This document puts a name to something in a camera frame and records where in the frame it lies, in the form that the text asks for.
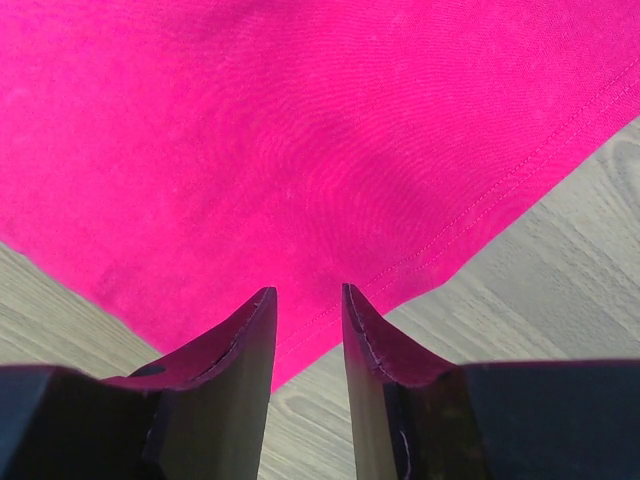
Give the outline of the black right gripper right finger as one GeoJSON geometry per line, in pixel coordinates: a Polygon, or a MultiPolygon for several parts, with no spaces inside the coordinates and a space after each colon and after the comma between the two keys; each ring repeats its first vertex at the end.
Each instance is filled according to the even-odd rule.
{"type": "Polygon", "coordinates": [[[482,478],[464,371],[390,324],[353,284],[342,288],[342,335],[357,477],[482,478]]]}

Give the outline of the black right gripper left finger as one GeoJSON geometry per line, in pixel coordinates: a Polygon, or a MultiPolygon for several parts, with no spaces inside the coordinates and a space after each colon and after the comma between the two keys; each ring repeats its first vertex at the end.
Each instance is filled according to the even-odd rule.
{"type": "Polygon", "coordinates": [[[254,479],[271,395],[275,288],[219,325],[108,384],[156,399],[142,463],[157,479],[254,479]]]}

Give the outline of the pink red t-shirt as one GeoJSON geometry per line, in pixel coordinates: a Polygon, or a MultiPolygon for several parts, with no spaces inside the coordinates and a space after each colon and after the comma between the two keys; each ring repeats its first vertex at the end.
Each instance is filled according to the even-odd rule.
{"type": "Polygon", "coordinates": [[[5,1],[1,239],[164,352],[275,287],[280,386],[638,114],[635,1],[5,1]]]}

